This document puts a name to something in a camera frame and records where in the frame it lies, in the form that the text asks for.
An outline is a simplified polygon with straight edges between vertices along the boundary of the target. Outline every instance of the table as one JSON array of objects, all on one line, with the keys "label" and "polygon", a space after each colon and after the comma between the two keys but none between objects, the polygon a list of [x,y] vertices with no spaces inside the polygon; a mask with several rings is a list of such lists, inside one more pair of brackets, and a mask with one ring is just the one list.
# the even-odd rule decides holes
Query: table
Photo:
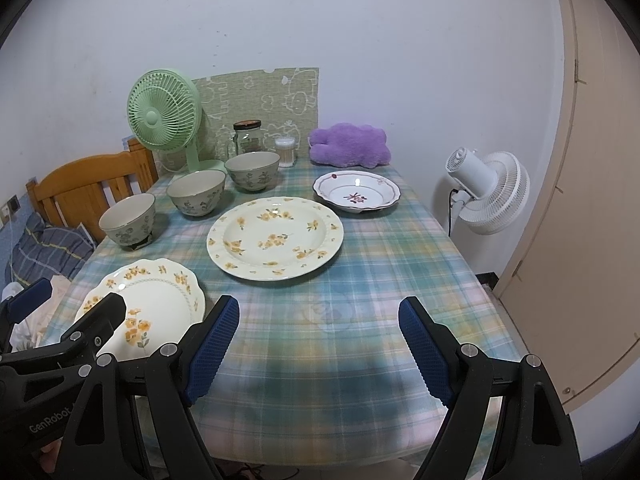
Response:
[{"label": "table", "polygon": [[[182,216],[151,189],[156,224],[151,245],[125,252],[108,238],[73,280],[44,338],[57,342],[87,292],[107,273],[140,258],[166,257],[197,276],[207,307],[234,296],[241,320],[208,395],[193,418],[212,456],[273,465],[364,465],[427,449],[446,409],[431,397],[398,328],[398,306],[415,295],[436,322],[490,357],[520,360],[478,280],[438,222],[392,167],[372,170],[401,189],[392,208],[338,212],[345,237],[325,266],[284,282],[248,282],[225,274],[207,255],[206,234],[224,211],[264,196],[313,198],[312,184],[331,168],[299,160],[262,193],[225,195],[205,218]],[[499,402],[490,414],[472,472],[488,457]],[[157,446],[141,407],[148,446]]]}]

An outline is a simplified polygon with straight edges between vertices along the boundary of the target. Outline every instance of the door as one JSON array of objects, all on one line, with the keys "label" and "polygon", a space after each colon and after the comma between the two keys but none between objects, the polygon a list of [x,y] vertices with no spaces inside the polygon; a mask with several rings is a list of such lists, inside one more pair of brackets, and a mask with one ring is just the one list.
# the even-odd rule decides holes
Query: door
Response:
[{"label": "door", "polygon": [[573,121],[548,209],[500,299],[567,411],[640,355],[640,56],[604,0],[571,0]]}]

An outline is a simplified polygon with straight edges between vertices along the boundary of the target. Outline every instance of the brown lid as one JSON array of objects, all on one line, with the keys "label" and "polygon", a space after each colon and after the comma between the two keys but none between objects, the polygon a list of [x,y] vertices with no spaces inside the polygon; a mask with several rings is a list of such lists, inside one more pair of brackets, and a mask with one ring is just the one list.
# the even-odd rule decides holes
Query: brown lid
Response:
[{"label": "brown lid", "polygon": [[238,121],[234,124],[234,130],[236,132],[240,130],[253,130],[254,128],[260,128],[262,121],[258,119],[249,119],[248,121]]}]

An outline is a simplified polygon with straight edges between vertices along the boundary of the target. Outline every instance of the purple plush pillow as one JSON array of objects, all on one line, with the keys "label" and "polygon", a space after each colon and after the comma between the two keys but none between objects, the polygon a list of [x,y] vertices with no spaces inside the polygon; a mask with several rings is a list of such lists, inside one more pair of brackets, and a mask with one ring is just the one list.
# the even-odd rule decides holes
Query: purple plush pillow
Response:
[{"label": "purple plush pillow", "polygon": [[385,131],[368,124],[358,127],[339,123],[328,130],[318,128],[309,134],[309,145],[312,161],[337,168],[363,166],[370,169],[391,162]]}]

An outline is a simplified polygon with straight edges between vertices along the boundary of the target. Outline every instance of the green fan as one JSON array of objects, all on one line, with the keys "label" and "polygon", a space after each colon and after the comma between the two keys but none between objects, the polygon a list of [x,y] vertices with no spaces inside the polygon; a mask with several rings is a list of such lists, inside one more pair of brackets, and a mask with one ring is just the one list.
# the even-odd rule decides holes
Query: green fan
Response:
[{"label": "green fan", "polygon": [[138,79],[127,100],[127,119],[136,138],[146,148],[166,153],[186,150],[190,172],[225,171],[220,160],[200,161],[198,158],[196,133],[202,119],[200,93],[181,73],[152,70]]}]

